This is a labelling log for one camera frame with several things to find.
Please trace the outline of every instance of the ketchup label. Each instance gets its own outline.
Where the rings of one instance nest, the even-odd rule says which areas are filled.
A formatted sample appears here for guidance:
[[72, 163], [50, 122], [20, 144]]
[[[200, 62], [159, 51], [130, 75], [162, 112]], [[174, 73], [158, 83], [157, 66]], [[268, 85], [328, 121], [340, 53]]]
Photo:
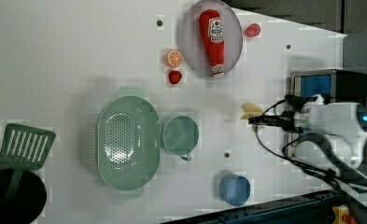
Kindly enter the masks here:
[[209, 20], [208, 35], [213, 43], [223, 42], [223, 28], [221, 27], [220, 17]]

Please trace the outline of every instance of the red fruit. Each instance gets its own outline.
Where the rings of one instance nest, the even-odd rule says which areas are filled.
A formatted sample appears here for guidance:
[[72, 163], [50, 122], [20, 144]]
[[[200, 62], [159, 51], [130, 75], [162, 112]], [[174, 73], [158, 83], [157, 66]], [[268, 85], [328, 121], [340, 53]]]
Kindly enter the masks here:
[[248, 28], [245, 30], [245, 35], [249, 37], [254, 37], [256, 35], [259, 35], [261, 31], [260, 26], [257, 23], [253, 23], [248, 26]]
[[176, 85], [180, 81], [180, 79], [182, 79], [182, 74], [179, 71], [172, 71], [169, 73], [168, 77], [169, 81], [172, 84]]

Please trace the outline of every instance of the green spatula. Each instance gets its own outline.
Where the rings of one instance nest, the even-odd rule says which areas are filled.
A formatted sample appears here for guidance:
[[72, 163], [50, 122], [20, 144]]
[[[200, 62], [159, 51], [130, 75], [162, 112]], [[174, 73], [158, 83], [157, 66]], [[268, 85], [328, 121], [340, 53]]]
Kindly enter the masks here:
[[6, 126], [0, 163], [14, 169], [6, 199], [15, 196], [23, 171], [43, 167], [54, 139], [51, 131], [13, 123]]

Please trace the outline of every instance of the white table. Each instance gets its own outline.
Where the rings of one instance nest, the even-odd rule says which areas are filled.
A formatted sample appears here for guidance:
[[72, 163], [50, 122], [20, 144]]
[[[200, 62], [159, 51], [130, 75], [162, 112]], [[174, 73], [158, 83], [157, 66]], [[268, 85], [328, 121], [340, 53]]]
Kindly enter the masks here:
[[[223, 171], [250, 179], [247, 205], [327, 188], [262, 149], [240, 105], [281, 99], [292, 70], [342, 68], [344, 35], [236, 10], [243, 29], [261, 26], [261, 36], [244, 38], [238, 65], [215, 81], [183, 63], [184, 79], [171, 88], [162, 56], [178, 48], [179, 22], [195, 2], [0, 0], [0, 146], [9, 122], [57, 133], [38, 172], [49, 198], [37, 223], [156, 223], [229, 209], [217, 194]], [[128, 202], [99, 176], [93, 135], [121, 86], [142, 88], [161, 118], [192, 116], [201, 131], [192, 161], [162, 149], [144, 195]], [[277, 128], [261, 138], [270, 148], [284, 143]]]

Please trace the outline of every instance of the mug handle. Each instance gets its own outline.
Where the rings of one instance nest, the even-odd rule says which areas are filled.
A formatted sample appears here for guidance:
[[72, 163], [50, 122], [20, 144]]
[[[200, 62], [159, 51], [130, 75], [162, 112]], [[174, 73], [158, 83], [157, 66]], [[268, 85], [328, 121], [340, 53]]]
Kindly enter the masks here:
[[186, 156], [180, 156], [180, 159], [183, 161], [191, 161], [191, 155], [187, 154]]

